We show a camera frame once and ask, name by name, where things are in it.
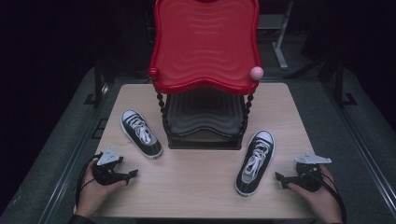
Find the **red and black shoe rack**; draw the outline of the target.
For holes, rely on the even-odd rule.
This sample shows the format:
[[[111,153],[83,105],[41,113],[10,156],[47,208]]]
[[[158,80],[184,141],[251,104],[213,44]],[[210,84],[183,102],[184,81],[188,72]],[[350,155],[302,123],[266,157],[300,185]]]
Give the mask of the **red and black shoe rack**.
[[[156,0],[149,64],[170,148],[238,150],[262,78],[258,0]]]

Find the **grey felt mat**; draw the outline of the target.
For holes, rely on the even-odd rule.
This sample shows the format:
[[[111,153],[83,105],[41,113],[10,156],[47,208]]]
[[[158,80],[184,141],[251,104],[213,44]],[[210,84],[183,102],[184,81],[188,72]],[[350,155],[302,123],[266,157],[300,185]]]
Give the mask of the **grey felt mat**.
[[[128,83],[137,85],[139,82],[137,78],[123,77],[108,84],[110,88],[101,103],[107,119],[120,87]],[[324,84],[316,79],[294,79],[287,83],[313,149],[318,154],[330,156],[333,160],[330,170],[346,204],[347,223],[396,224],[396,215],[383,200],[358,154],[357,146],[326,94]],[[351,90],[352,86],[360,86],[362,90],[357,78],[347,74],[346,90]],[[83,99],[78,97],[85,96],[92,90],[93,74],[89,73],[80,83],[67,108],[81,104]],[[50,168],[50,156],[63,155],[60,149],[50,149],[50,145],[57,146],[56,140],[71,143],[59,135],[59,132],[65,130],[61,125],[65,122],[66,113],[65,110],[16,194],[0,215],[0,224],[37,224],[56,182],[55,174]]]

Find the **metal rail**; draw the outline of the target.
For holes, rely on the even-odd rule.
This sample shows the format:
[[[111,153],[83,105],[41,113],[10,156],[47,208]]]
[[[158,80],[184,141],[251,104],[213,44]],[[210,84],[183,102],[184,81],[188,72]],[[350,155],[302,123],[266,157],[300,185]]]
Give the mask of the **metal rail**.
[[[350,133],[358,154],[383,200],[396,215],[396,132],[360,86],[352,86],[335,99],[331,84],[323,88]]]
[[[83,99],[81,104],[66,109],[65,122],[61,125],[65,130],[59,135],[71,143],[56,140],[57,146],[49,146],[60,149],[63,155],[49,157],[56,182],[37,224],[64,224],[72,216],[81,170],[94,155],[106,127],[107,114],[101,103],[109,88],[107,84],[94,86],[87,95],[78,97]]]

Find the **person's right hand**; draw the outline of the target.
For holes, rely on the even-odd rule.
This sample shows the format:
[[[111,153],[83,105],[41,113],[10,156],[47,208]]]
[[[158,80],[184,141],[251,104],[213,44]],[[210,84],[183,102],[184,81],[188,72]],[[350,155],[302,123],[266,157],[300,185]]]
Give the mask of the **person's right hand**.
[[[289,187],[307,202],[322,224],[333,222],[344,224],[340,205],[327,189],[321,187],[319,190],[311,192],[294,183],[289,183]]]

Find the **black metal stand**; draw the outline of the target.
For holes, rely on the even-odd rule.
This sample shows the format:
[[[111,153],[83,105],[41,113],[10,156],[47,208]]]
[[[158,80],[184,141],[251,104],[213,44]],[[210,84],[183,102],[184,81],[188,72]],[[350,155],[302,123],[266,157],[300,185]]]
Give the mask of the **black metal stand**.
[[[340,57],[336,58],[335,79],[334,79],[334,99],[336,103],[344,108],[347,105],[357,105],[357,102],[351,93],[343,92],[344,86],[344,66]]]
[[[86,97],[84,102],[85,105],[92,105],[94,108],[98,108],[103,102],[107,92],[107,83],[104,76],[104,60],[98,59],[93,67],[93,84],[94,92]]]

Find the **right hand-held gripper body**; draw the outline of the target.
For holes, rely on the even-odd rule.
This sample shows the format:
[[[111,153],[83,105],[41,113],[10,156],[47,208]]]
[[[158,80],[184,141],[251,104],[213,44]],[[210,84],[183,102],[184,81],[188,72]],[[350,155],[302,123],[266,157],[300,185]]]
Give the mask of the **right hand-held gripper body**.
[[[303,156],[297,157],[295,161],[298,185],[311,192],[319,190],[322,181],[322,172],[319,166],[331,163],[332,160],[306,152]]]

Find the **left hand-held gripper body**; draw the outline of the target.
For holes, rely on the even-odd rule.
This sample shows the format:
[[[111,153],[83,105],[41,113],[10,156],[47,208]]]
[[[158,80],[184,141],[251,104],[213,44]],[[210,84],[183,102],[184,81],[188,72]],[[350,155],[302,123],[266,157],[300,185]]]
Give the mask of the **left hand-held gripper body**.
[[[115,167],[122,163],[123,157],[108,147],[104,152],[97,155],[98,161],[92,167],[92,174],[96,181],[103,186],[108,186],[125,180],[127,175],[116,173]]]

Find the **black canvas sneaker white laces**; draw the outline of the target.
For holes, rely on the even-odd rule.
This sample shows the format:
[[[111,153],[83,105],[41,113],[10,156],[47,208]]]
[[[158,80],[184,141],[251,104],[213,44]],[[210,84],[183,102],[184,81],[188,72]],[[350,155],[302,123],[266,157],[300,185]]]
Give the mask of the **black canvas sneaker white laces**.
[[[235,180],[236,192],[248,197],[255,193],[275,153],[274,137],[259,131],[250,139],[242,167]]]
[[[161,157],[163,154],[161,143],[137,111],[124,111],[120,116],[120,125],[125,135],[147,158],[156,160]]]

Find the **grey metal stand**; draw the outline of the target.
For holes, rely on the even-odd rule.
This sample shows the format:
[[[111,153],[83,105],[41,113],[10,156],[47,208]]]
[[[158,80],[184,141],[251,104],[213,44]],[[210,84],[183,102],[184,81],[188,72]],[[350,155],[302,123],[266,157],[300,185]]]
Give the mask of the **grey metal stand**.
[[[294,0],[287,0],[286,8],[282,14],[261,14],[259,17],[259,30],[278,31],[277,40],[272,43],[272,48],[281,70],[287,70],[289,68],[282,51],[282,44],[290,20],[293,3]]]

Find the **person's left hand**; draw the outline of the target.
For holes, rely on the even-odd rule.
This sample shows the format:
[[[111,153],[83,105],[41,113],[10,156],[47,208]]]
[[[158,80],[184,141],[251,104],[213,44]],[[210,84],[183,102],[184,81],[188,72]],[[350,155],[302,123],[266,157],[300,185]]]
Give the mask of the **person's left hand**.
[[[86,218],[92,217],[112,193],[126,185],[123,180],[108,186],[99,184],[92,174],[92,167],[95,164],[96,159],[93,159],[85,171],[75,212],[76,215]]]

